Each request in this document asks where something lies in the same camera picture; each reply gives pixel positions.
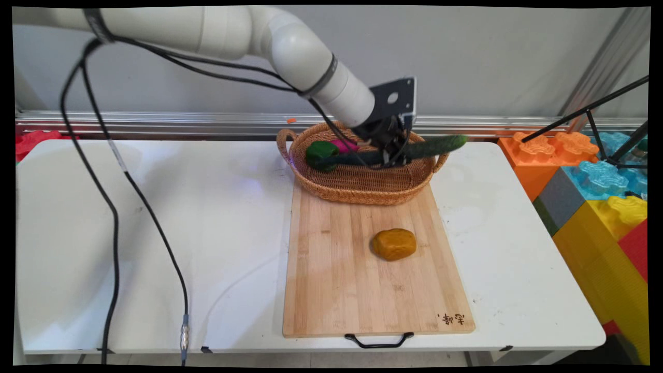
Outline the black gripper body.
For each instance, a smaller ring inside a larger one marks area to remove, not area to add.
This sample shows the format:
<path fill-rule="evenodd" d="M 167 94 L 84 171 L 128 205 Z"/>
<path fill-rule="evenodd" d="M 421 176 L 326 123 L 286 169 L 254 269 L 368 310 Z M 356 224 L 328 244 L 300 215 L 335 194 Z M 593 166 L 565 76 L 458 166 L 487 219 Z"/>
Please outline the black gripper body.
<path fill-rule="evenodd" d="M 411 124 L 400 116 L 367 121 L 356 127 L 356 135 L 387 154 L 403 154 L 411 134 Z"/>

